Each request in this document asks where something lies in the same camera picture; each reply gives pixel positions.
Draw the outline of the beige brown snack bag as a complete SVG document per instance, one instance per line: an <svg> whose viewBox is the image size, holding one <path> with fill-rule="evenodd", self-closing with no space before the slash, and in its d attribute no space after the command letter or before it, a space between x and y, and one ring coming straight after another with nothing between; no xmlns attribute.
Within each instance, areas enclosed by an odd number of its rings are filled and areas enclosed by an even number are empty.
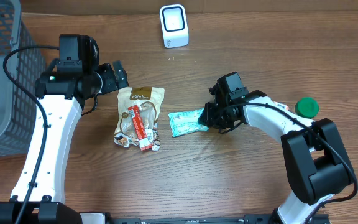
<svg viewBox="0 0 358 224"><path fill-rule="evenodd" d="M165 90L157 87L125 87L119 90L119 120L114 142L128 148L138 146L142 151L158 151L158 117Z"/></svg>

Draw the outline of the teal snack packet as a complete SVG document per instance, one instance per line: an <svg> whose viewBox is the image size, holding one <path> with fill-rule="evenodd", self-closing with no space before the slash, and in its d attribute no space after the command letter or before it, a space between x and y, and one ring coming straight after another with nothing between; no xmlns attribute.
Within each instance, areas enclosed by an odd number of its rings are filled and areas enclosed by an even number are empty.
<svg viewBox="0 0 358 224"><path fill-rule="evenodd" d="M202 113L203 109L169 113L168 117L172 130L172 136L175 138L197 131L207 131L209 128L205 125L199 124L198 122L198 118Z"/></svg>

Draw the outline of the red stick snack packet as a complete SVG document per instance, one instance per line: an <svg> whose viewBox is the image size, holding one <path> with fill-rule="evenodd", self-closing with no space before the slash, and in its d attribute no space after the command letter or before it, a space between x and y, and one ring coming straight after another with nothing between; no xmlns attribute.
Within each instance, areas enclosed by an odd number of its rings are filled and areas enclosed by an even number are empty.
<svg viewBox="0 0 358 224"><path fill-rule="evenodd" d="M129 115L135 127L139 147L142 151L152 148L152 129L155 122L154 107L150 103L128 107Z"/></svg>

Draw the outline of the green lid small jar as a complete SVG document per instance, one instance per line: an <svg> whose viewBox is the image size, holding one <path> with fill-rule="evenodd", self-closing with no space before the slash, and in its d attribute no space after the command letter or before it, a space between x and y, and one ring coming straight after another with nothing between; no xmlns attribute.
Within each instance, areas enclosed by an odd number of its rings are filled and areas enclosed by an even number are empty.
<svg viewBox="0 0 358 224"><path fill-rule="evenodd" d="M302 98L295 105L295 113L303 118L314 118L319 113L319 104L314 98Z"/></svg>

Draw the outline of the orange small snack packet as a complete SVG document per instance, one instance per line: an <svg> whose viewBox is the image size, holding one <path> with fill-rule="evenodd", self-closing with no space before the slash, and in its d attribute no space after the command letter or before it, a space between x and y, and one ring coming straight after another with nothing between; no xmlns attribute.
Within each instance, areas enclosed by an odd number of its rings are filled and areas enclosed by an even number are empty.
<svg viewBox="0 0 358 224"><path fill-rule="evenodd" d="M274 103L275 103L279 108L281 108L281 109L283 109L283 110L287 110L287 111L290 110L289 107L288 107L287 105L283 104L283 103L279 103L279 102L276 102L276 101L274 101Z"/></svg>

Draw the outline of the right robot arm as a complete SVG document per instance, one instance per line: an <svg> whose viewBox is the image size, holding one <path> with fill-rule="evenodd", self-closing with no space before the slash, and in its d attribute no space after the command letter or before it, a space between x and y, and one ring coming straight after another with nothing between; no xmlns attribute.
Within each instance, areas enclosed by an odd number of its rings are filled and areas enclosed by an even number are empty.
<svg viewBox="0 0 358 224"><path fill-rule="evenodd" d="M281 109L265 93L249 91L237 72L209 88L199 124L224 134L248 124L282 145L291 193L271 214L247 214L242 223L329 223L318 211L329 203L352 199L358 183L333 121L314 121Z"/></svg>

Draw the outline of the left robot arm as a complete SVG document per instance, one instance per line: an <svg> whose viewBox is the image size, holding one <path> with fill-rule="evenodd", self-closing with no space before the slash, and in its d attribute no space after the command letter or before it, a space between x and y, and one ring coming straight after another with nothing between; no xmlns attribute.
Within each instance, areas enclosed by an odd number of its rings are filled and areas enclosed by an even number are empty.
<svg viewBox="0 0 358 224"><path fill-rule="evenodd" d="M9 201L0 202L0 223L110 223L108 212L77 212L65 205L65 171L74 130L86 100L127 87L120 61L99 62L99 47L88 35L59 36L59 57L35 81L31 93L3 71L37 106L35 126L24 168Z"/></svg>

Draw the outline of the grey plastic mesh basket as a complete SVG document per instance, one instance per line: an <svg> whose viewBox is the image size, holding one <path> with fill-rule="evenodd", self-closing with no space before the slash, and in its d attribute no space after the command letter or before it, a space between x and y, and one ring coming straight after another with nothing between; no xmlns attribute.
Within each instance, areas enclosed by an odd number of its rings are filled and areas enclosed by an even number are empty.
<svg viewBox="0 0 358 224"><path fill-rule="evenodd" d="M19 0L0 0L0 156L27 153L34 130L36 105L6 76L5 56L19 47L27 47L7 62L11 76L29 91L45 70L46 62L21 19Z"/></svg>

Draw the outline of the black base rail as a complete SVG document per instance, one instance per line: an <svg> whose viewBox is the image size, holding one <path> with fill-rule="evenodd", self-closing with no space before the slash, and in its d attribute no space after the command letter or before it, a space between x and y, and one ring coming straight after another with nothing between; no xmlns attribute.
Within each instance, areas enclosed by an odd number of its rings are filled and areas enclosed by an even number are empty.
<svg viewBox="0 0 358 224"><path fill-rule="evenodd" d="M80 213L82 223L91 224L269 224L280 223L279 218L269 214L244 215L243 217L215 218L112 218L109 213Z"/></svg>

